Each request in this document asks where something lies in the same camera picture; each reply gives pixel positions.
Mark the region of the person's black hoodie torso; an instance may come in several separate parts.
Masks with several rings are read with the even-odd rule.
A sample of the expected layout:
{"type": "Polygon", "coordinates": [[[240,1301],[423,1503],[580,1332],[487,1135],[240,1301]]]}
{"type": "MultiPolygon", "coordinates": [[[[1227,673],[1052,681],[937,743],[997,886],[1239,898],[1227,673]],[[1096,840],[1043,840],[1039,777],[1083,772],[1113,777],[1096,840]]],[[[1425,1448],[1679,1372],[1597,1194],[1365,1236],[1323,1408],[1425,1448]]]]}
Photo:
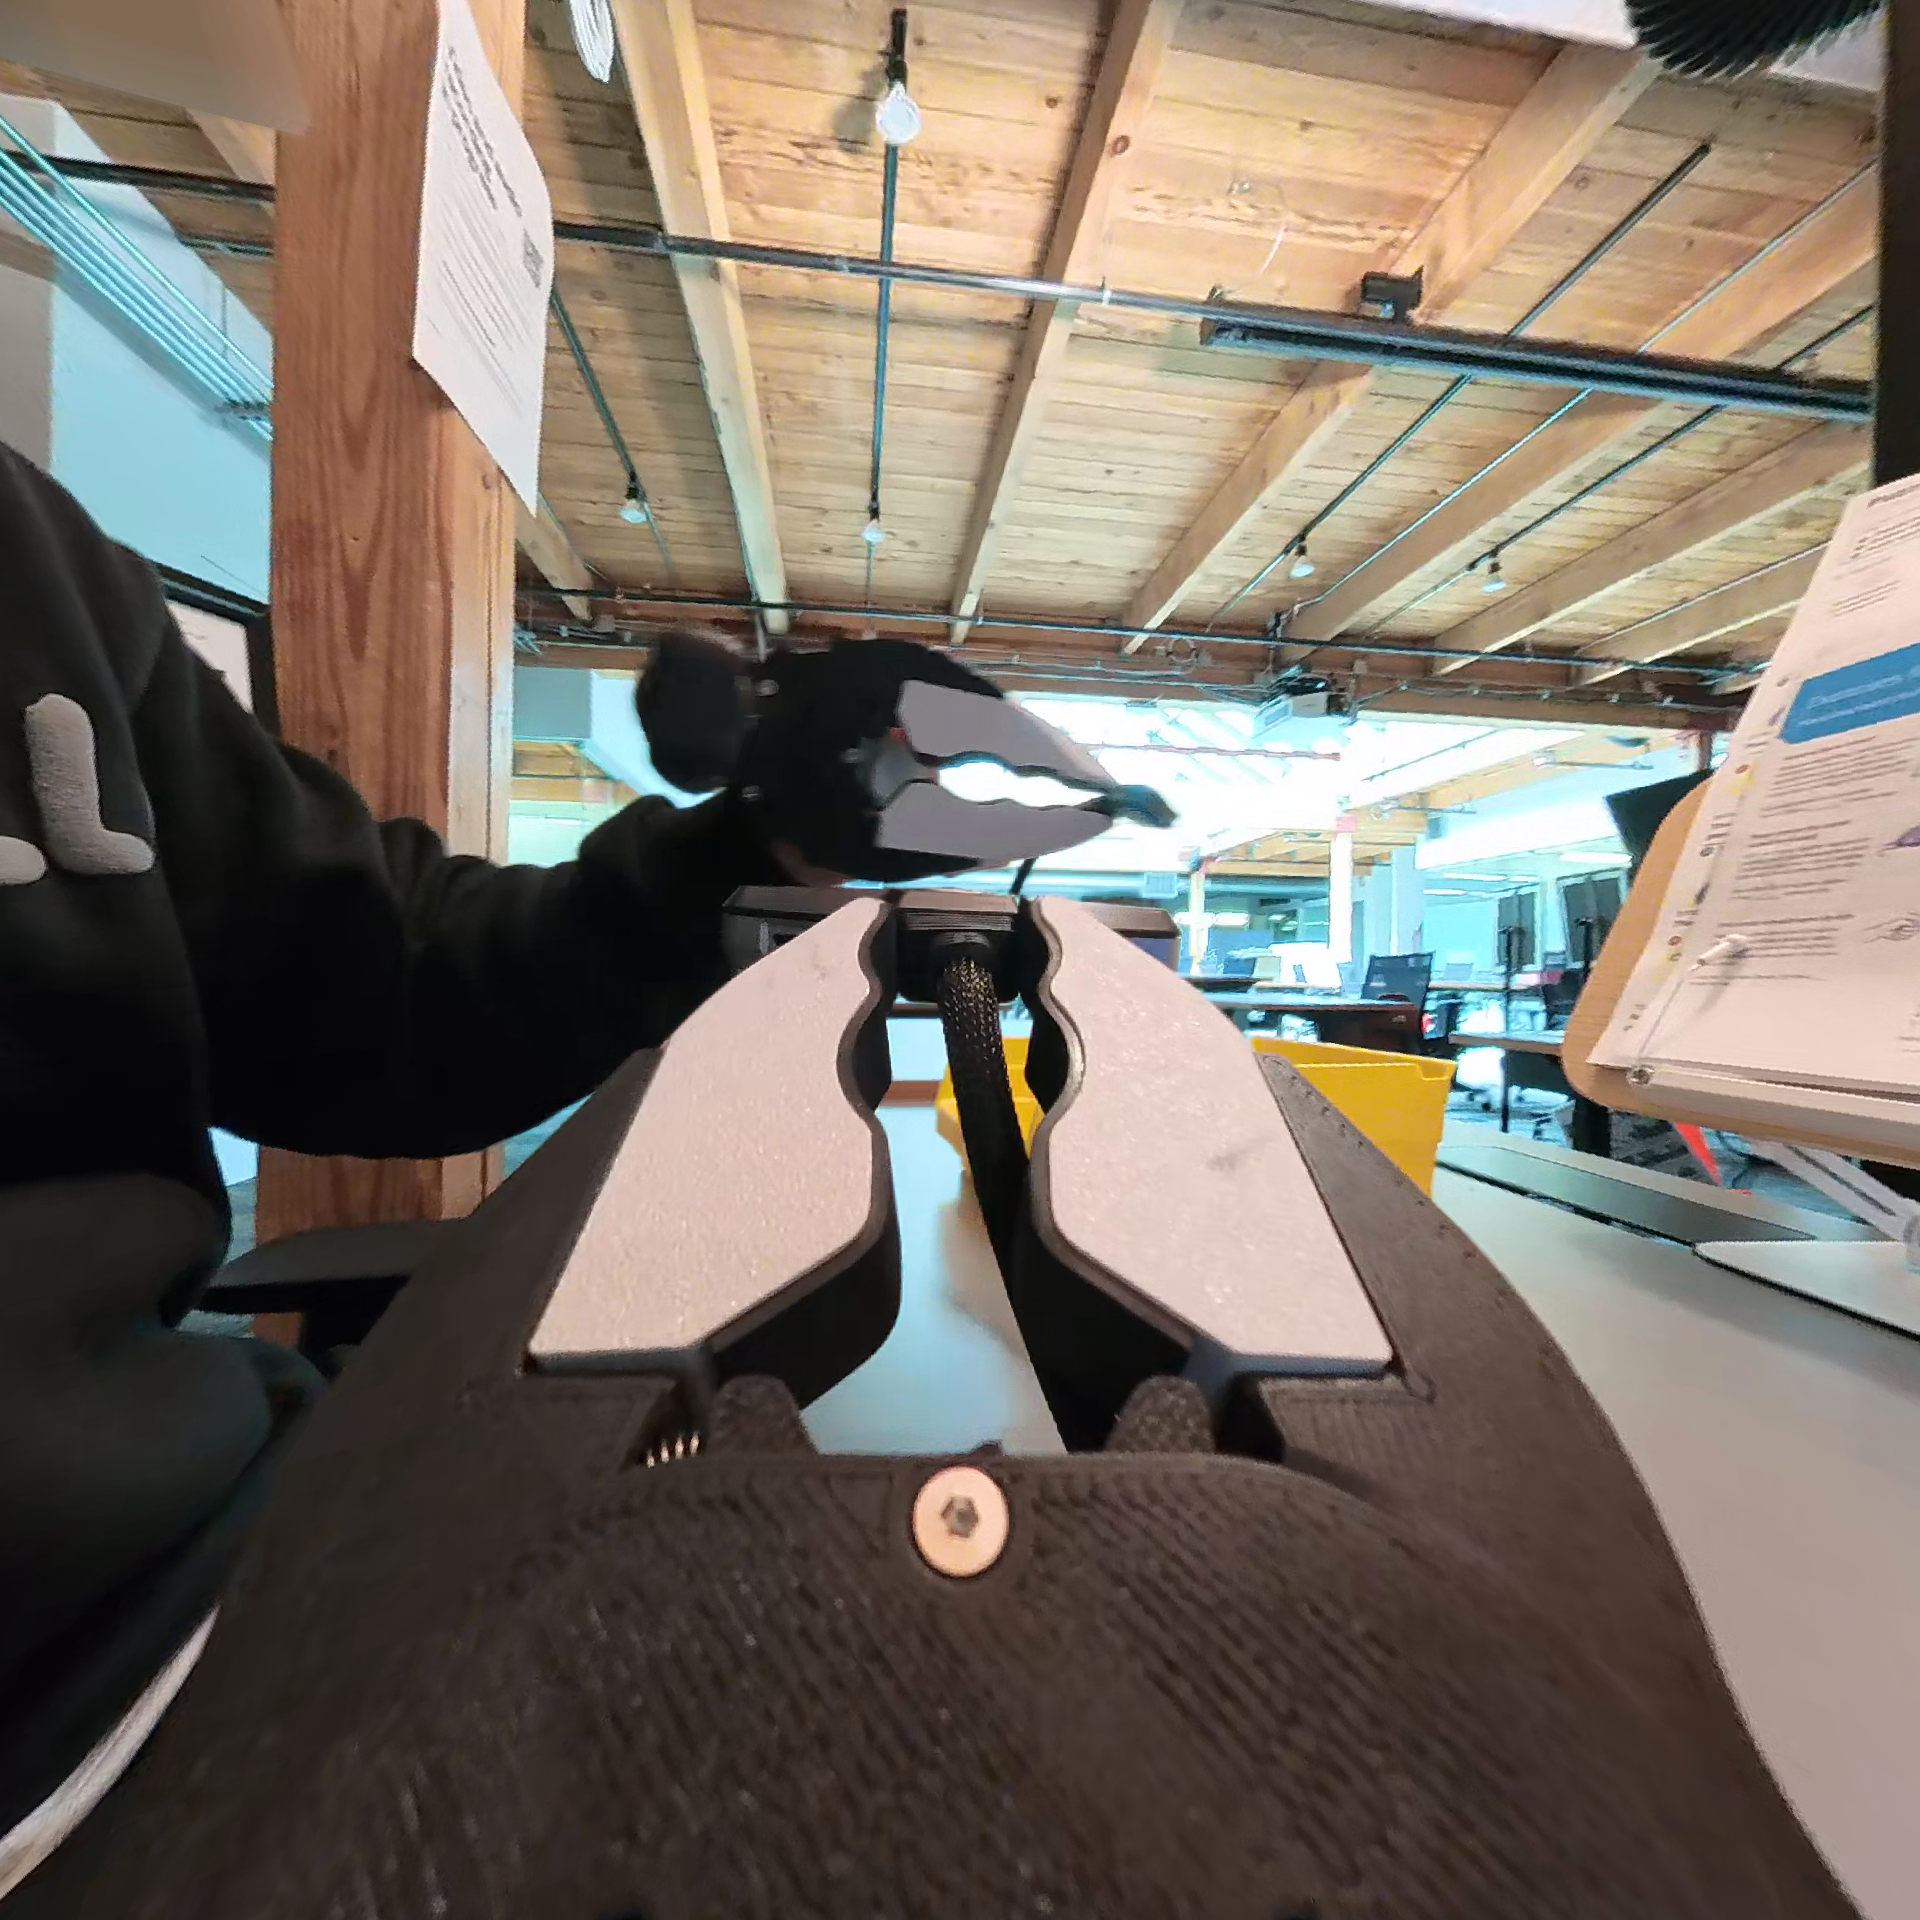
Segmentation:
{"type": "Polygon", "coordinates": [[[320,1380],[180,1329],[232,1245],[212,1149],[292,1144],[269,905],[369,804],[185,640],[155,568],[4,447],[4,1916],[66,1913],[320,1380]]]}

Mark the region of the black framed poster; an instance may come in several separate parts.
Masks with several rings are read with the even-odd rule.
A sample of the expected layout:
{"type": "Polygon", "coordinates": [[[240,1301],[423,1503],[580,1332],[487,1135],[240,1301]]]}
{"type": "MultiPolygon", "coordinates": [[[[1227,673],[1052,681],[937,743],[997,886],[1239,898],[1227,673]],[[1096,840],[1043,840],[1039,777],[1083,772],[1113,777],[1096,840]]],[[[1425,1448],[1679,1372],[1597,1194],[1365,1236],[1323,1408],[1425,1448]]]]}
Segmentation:
{"type": "Polygon", "coordinates": [[[263,728],[280,735],[282,701],[267,604],[178,566],[155,562],[154,570],[187,647],[223,673],[236,701],[263,728]]]}

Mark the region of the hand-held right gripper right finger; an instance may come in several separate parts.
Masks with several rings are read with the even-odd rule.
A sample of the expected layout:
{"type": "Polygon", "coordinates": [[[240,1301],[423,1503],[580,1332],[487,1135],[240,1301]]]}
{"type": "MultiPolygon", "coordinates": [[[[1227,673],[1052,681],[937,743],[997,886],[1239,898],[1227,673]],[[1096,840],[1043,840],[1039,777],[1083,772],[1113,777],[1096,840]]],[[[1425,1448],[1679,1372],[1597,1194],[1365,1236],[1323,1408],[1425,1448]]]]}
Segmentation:
{"type": "Polygon", "coordinates": [[[1249,1038],[1079,908],[1041,911],[1027,997],[1043,1105],[1024,1182],[1024,1344],[1069,1448],[1154,1377],[1211,1422],[1245,1384],[1396,1361],[1249,1038]]]}

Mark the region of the black ribbed lamp shade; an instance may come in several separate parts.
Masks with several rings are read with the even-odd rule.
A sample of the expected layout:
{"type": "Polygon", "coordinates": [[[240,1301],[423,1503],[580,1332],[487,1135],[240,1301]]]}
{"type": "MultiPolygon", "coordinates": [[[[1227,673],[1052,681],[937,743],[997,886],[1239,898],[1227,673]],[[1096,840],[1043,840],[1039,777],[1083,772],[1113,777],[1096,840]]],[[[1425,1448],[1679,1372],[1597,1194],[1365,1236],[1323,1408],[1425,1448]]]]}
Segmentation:
{"type": "Polygon", "coordinates": [[[1663,68],[1733,80],[1820,54],[1884,2],[1624,2],[1635,42],[1663,68]]]}

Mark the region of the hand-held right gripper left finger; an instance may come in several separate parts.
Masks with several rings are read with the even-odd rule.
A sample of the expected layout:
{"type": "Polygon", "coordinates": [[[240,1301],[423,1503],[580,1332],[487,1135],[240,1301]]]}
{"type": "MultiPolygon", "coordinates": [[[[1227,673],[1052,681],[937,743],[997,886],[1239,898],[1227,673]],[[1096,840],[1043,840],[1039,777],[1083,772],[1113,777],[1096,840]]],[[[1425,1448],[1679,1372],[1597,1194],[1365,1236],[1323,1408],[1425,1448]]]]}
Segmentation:
{"type": "Polygon", "coordinates": [[[892,1335],[892,905],[853,893],[661,1049],[532,1326],[544,1376],[765,1376],[807,1408],[892,1335]]]}

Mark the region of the black office chair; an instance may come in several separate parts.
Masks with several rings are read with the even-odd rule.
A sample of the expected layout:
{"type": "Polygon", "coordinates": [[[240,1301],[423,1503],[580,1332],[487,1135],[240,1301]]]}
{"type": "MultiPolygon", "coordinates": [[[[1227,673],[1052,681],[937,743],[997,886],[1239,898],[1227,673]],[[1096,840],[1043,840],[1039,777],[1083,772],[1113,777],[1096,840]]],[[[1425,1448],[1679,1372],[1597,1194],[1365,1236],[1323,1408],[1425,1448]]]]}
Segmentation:
{"type": "Polygon", "coordinates": [[[1387,1008],[1401,1008],[1396,1015],[1381,1015],[1381,1031],[1392,1038],[1399,1049],[1427,1054],[1427,1002],[1434,982],[1432,951],[1392,951],[1375,953],[1360,981],[1360,997],[1379,1000],[1387,1008]]]}

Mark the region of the person's left forearm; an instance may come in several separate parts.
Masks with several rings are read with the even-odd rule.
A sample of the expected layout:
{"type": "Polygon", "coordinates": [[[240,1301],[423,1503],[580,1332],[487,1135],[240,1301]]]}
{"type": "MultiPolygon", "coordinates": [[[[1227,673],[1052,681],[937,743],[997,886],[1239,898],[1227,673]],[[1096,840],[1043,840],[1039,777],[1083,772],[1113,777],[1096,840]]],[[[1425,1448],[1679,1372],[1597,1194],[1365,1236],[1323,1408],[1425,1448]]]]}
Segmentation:
{"type": "Polygon", "coordinates": [[[731,893],[776,877],[739,799],[633,801],[552,868],[325,807],[212,893],[208,1120],[311,1159],[498,1144],[663,1045],[723,981],[731,893]]]}

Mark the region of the large black monitor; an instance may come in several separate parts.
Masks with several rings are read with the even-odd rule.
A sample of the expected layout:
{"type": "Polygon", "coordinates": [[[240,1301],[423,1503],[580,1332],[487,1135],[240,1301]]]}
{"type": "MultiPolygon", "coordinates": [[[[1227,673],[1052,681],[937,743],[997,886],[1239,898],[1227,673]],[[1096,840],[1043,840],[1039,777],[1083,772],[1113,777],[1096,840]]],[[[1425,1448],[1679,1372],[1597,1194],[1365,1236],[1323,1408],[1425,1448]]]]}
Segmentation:
{"type": "Polygon", "coordinates": [[[1628,857],[1631,872],[1639,872],[1659,828],[1679,804],[1709,778],[1709,770],[1693,770],[1659,781],[1624,786],[1607,794],[1604,807],[1628,857]]]}

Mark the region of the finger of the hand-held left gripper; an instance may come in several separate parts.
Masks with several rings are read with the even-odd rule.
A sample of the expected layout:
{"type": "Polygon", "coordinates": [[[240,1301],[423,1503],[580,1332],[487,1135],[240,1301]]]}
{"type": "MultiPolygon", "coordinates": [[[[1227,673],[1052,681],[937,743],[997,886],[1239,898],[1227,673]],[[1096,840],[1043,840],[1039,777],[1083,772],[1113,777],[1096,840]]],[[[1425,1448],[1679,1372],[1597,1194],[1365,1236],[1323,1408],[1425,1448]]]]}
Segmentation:
{"type": "Polygon", "coordinates": [[[1098,838],[1122,809],[1104,783],[1069,801],[968,799],[931,778],[882,786],[872,807],[872,881],[1013,868],[1098,838]]]}
{"type": "Polygon", "coordinates": [[[1000,695],[909,679],[900,686],[897,724],[905,748],[933,766],[993,761],[1067,786],[1119,783],[1076,741],[1000,695]]]}

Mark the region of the white paper notice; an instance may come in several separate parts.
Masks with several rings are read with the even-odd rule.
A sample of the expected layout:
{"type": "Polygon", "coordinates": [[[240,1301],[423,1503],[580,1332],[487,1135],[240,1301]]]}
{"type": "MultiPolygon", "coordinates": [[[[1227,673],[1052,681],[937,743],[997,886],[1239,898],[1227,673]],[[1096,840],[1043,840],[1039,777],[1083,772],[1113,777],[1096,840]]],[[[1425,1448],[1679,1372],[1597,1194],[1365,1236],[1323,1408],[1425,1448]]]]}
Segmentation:
{"type": "Polygon", "coordinates": [[[439,4],[423,132],[413,364],[539,508],[553,208],[467,2],[439,4]]]}

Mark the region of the black ceiling track rail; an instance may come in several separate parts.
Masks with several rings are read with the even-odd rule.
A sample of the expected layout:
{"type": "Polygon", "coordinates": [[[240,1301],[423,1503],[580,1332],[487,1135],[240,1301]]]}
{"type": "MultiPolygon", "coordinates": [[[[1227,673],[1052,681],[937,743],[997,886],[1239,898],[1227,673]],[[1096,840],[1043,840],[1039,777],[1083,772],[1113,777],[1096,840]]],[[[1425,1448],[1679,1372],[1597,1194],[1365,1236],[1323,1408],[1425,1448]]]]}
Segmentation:
{"type": "Polygon", "coordinates": [[[1244,302],[1199,302],[1191,309],[1201,341],[1220,351],[1329,360],[1504,381],[1631,400],[1696,401],[1743,413],[1803,416],[1823,422],[1867,425],[1876,413],[1869,378],[1812,374],[1793,367],[1753,367],[1673,351],[1535,341],[1463,327],[1425,327],[1408,319],[1341,316],[1321,309],[1244,302]]]}

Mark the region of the wooden pillar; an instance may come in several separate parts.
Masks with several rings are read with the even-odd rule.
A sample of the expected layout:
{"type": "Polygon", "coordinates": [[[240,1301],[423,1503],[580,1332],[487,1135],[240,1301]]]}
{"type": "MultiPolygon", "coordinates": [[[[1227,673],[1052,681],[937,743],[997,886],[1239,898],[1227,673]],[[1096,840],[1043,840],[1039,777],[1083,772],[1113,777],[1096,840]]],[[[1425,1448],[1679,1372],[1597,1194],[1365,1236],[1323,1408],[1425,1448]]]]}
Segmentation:
{"type": "Polygon", "coordinates": [[[442,6],[283,4],[311,118],[274,218],[280,720],[383,822],[407,943],[504,854],[517,498],[413,351],[442,6]]]}

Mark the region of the yellow plastic bin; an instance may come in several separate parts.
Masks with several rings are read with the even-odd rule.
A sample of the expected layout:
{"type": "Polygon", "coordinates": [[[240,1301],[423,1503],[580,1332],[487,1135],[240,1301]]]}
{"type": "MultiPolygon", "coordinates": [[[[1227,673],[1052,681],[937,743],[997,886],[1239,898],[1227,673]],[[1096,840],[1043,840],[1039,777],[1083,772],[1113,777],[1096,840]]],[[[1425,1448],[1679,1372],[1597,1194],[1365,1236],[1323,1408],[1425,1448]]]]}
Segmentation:
{"type": "MultiPolygon", "coordinates": [[[[1317,1040],[1253,1038],[1251,1045],[1255,1054],[1292,1065],[1399,1172],[1432,1194],[1455,1084],[1450,1062],[1421,1054],[1317,1040]]],[[[1001,1049],[1016,1093],[1020,1133],[1031,1144],[1043,1108],[1024,1081],[1029,1040],[1009,1038],[1001,1049]]],[[[968,1161],[951,1069],[937,1087],[933,1110],[940,1135],[968,1161]]]]}

